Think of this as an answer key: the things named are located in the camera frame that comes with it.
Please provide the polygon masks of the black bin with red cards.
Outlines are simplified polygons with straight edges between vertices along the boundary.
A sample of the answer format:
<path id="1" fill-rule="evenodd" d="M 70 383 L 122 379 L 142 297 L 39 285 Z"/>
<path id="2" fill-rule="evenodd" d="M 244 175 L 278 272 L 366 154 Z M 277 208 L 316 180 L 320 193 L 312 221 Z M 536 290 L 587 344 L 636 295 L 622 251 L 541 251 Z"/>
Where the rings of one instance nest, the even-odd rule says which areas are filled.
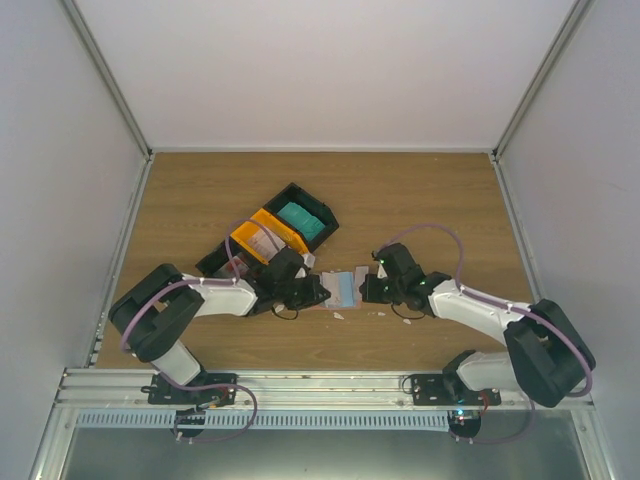
<path id="1" fill-rule="evenodd" d="M 232 258 L 226 243 L 221 242 L 195 264 L 196 269 L 208 278 L 234 278 L 235 269 L 241 277 L 255 277 L 263 269 L 264 265 L 235 240 L 229 240 L 229 248 Z"/>

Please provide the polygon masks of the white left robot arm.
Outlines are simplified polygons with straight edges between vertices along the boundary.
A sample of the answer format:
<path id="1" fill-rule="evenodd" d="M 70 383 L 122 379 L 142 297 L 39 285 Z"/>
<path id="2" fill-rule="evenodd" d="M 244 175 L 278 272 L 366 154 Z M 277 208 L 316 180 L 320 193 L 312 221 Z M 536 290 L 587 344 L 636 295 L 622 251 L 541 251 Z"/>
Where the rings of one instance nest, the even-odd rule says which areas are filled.
<path id="1" fill-rule="evenodd" d="M 203 398 L 204 367 L 181 342 L 196 317 L 251 317 L 283 305 L 299 312 L 323 303 L 331 292 L 312 274 L 306 257 L 281 249 L 259 270 L 231 277 L 197 277 L 172 265 L 156 267 L 111 307 L 108 318 L 121 334 L 120 348 L 149 363 L 185 404 Z"/>

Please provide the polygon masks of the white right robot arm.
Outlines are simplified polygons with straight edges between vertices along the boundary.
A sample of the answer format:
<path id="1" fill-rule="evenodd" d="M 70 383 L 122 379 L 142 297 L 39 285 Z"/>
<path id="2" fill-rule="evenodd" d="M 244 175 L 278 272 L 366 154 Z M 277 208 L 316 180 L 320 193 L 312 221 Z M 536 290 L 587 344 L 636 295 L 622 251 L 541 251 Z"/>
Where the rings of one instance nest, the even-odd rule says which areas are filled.
<path id="1" fill-rule="evenodd" d="M 432 318 L 476 330 L 504 346 L 500 353 L 468 350 L 442 371 L 443 393 L 464 405 L 482 390 L 520 391 L 553 408 L 567 397 L 590 393 L 596 361 L 563 309 L 542 299 L 511 302 L 463 285 L 442 272 L 425 273 L 401 243 L 373 252 L 375 274 L 359 291 L 366 303 L 405 305 Z"/>

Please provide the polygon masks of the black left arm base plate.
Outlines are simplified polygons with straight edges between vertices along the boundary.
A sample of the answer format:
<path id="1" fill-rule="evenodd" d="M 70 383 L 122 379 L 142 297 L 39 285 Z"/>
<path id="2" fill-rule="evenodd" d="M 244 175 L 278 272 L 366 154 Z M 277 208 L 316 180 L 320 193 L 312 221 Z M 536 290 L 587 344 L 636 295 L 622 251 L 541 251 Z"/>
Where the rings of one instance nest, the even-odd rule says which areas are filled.
<path id="1" fill-rule="evenodd" d="M 176 387 L 162 374 L 156 374 L 141 392 L 151 405 L 219 407 L 234 403 L 237 380 L 234 373 L 201 372 L 187 385 Z"/>

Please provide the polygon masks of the yellow bin with white cards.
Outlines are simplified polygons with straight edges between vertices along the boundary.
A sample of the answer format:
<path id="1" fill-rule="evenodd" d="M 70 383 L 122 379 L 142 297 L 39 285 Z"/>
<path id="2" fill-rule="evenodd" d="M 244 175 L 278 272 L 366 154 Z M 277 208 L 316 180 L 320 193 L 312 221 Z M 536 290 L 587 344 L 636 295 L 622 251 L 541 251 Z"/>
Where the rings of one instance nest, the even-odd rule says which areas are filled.
<path id="1" fill-rule="evenodd" d="M 268 264 L 285 246 L 302 256 L 310 254 L 302 235 L 275 214 L 261 208 L 250 219 L 243 221 L 231 238 L 261 263 Z"/>

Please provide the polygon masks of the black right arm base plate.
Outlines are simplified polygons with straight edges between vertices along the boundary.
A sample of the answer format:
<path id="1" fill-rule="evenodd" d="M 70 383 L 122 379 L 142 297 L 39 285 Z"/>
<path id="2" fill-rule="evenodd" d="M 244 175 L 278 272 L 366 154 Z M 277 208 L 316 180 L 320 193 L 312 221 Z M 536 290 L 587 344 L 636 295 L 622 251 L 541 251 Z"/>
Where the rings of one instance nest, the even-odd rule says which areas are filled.
<path id="1" fill-rule="evenodd" d="M 499 391 L 473 391 L 461 380 L 441 373 L 411 374 L 400 381 L 400 389 L 410 395 L 415 406 L 498 406 Z"/>

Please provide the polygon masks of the black bin with teal cards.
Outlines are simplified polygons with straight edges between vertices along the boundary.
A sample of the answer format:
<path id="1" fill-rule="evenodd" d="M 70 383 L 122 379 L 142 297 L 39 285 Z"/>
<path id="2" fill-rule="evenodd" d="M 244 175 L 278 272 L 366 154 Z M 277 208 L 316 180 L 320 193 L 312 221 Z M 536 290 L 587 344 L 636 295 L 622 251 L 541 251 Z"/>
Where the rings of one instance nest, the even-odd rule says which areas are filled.
<path id="1" fill-rule="evenodd" d="M 296 183 L 290 183 L 266 202 L 264 209 L 295 232 L 310 253 L 339 228 L 330 207 Z"/>

